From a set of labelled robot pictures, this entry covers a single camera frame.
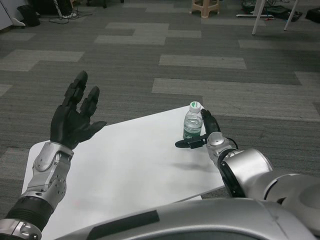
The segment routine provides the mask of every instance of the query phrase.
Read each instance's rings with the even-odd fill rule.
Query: robot forearm
[[[221,132],[212,132],[206,147],[230,196],[279,203],[320,236],[320,178],[274,170],[261,152],[239,151]]]
[[[0,220],[0,234],[21,239],[41,239],[58,203],[67,190],[66,178],[74,152],[56,142],[46,142],[33,163],[27,190]]]

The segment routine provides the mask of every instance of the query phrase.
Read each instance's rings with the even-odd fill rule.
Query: white bottle cap
[[[194,114],[198,114],[200,112],[200,110],[201,110],[200,102],[193,101],[192,103],[190,103],[189,110],[190,110],[190,112],[192,112]]]

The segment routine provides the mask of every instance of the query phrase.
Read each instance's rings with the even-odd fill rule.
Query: beige plastic stool
[[[202,18],[209,17],[211,11],[216,11],[219,14],[219,0],[192,0],[190,14],[195,10],[201,12]]]

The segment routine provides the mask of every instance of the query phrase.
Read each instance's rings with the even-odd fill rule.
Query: white table leg
[[[264,9],[264,6],[265,6],[265,2],[266,2],[265,0],[261,1],[259,12],[258,12],[258,14],[256,16],[254,27],[253,27],[253,30],[252,30],[252,35],[256,34],[256,31],[257,31],[257,28],[258,28],[258,25],[259,25],[259,20],[260,20],[261,14],[262,14],[262,10]]]
[[[290,16],[289,16],[289,18],[288,18],[288,21],[286,22],[286,25],[285,25],[285,27],[284,27],[284,30],[285,30],[285,31],[287,31],[287,27],[289,26],[289,23],[291,22],[294,14],[295,14],[296,7],[297,7],[297,5],[298,5],[298,2],[299,2],[299,0],[295,0],[295,3],[294,3],[293,8],[292,8],[292,11],[291,11]]]

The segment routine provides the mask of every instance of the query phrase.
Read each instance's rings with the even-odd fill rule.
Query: floor
[[[281,19],[189,14],[191,0],[112,1],[93,15],[0,34],[0,218],[21,194],[29,148],[79,71],[98,85],[94,121],[115,124],[199,101],[239,147],[257,148],[277,169],[320,175],[320,26]],[[226,196],[221,189],[205,198]]]

